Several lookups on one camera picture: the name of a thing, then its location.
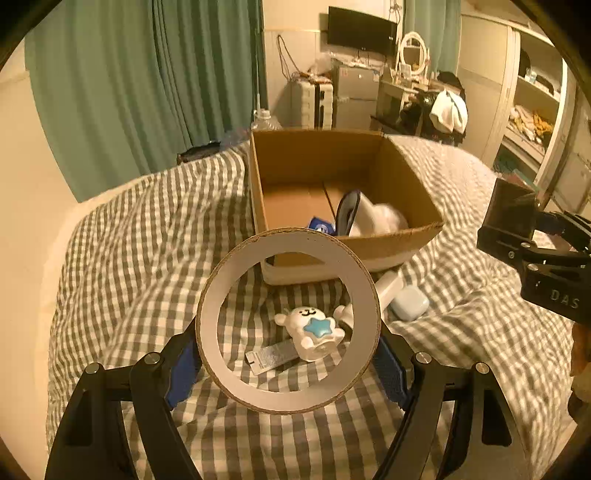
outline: checkered bedsheet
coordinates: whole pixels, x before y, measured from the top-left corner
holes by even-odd
[[[539,478],[569,396],[570,321],[521,300],[516,273],[476,250],[492,172],[453,147],[412,137],[391,140],[447,223],[401,267],[406,282],[429,298],[429,310],[412,323],[389,319],[388,326],[415,351],[427,351],[443,364],[485,361],[492,367]],[[162,349],[193,318],[213,267],[254,234],[246,155],[243,145],[149,176],[78,224],[51,328],[50,446],[85,365],[121,367]],[[281,309],[311,305],[330,314],[346,301],[340,281],[270,287],[254,267],[223,304],[222,354],[230,369],[259,388],[305,388],[327,375],[346,345],[323,361],[259,377],[251,374],[245,352],[287,338],[272,321]],[[133,406],[123,408],[138,475],[152,478]],[[446,404],[424,478],[433,478],[441,461],[451,412]],[[337,402],[292,416],[248,410],[202,371],[172,415],[205,479],[371,478],[402,419],[372,367]]]

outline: cabinet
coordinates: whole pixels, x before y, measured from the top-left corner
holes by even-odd
[[[531,70],[550,84],[549,89],[525,78],[525,54]],[[545,190],[564,151],[576,90],[573,75],[550,40],[512,22],[462,14],[457,76],[466,89],[469,112],[463,148],[488,167],[515,170],[530,185]],[[509,120],[514,105],[554,125],[546,145],[531,141]]]

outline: cardboard box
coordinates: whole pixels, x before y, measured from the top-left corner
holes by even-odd
[[[389,203],[409,228],[389,235],[338,237],[369,271],[409,260],[443,227],[433,201],[394,144],[377,132],[262,131],[251,134],[249,178],[257,233],[307,227],[313,216],[331,222],[342,196],[360,189],[373,203]],[[299,253],[261,263],[264,280],[287,285],[335,278],[324,264]]]

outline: television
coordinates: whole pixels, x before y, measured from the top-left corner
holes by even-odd
[[[331,45],[374,51],[392,55],[396,38],[396,23],[347,8],[329,7]]]

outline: water bottle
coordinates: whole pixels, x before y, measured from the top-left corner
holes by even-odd
[[[281,130],[279,120],[271,112],[265,108],[259,108],[254,111],[255,120],[251,124],[251,130]]]

